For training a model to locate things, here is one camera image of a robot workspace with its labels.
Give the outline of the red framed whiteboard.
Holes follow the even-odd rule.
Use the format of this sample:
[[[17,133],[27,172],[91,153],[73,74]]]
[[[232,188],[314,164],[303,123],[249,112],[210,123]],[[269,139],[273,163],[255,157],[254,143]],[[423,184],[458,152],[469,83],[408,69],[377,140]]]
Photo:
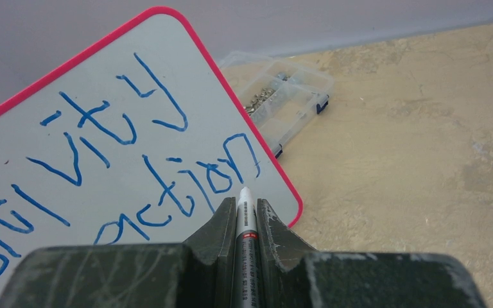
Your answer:
[[[0,104],[0,294],[33,250],[182,241],[243,187],[302,214],[192,25],[149,8]]]

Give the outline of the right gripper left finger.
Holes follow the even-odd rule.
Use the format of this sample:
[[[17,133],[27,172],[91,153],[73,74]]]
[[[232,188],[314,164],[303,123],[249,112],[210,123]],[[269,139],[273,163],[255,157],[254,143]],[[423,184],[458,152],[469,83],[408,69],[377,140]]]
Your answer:
[[[228,307],[236,200],[181,243],[54,246],[29,253],[0,307]]]

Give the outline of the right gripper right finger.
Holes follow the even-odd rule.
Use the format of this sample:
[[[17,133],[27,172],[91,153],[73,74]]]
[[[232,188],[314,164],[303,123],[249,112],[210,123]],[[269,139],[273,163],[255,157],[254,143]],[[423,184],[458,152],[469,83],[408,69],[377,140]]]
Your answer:
[[[486,305],[472,275],[450,255],[319,251],[267,200],[258,200],[256,212],[267,307]]]

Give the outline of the white whiteboard marker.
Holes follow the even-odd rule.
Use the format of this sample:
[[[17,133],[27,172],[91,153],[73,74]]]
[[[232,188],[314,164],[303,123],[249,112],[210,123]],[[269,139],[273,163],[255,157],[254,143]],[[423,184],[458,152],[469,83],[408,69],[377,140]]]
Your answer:
[[[254,198],[249,188],[240,191],[236,207],[236,238],[232,307],[262,307],[263,284]]]

